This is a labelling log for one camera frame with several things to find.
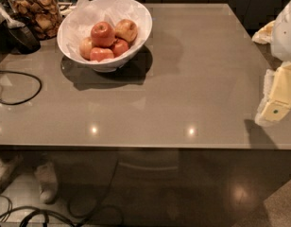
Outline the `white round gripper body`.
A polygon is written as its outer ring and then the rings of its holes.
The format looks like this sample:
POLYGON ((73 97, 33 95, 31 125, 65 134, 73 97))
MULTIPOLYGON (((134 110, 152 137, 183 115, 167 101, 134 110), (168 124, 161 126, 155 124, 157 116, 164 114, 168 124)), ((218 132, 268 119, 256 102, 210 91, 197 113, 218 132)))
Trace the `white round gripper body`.
POLYGON ((274 57, 291 61, 291 0, 275 20, 270 46, 274 57))

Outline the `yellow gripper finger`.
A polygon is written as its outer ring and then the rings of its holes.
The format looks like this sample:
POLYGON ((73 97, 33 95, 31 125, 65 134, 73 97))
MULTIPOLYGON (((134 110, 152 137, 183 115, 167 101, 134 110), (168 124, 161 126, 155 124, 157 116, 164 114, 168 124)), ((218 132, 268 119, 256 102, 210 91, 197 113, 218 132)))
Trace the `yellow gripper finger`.
POLYGON ((257 44, 269 44, 271 42, 271 34, 274 24, 274 21, 269 22, 256 31, 251 39, 257 44))
POLYGON ((284 119, 291 110, 291 62, 283 62, 276 71, 267 69, 255 123, 269 127, 284 119))

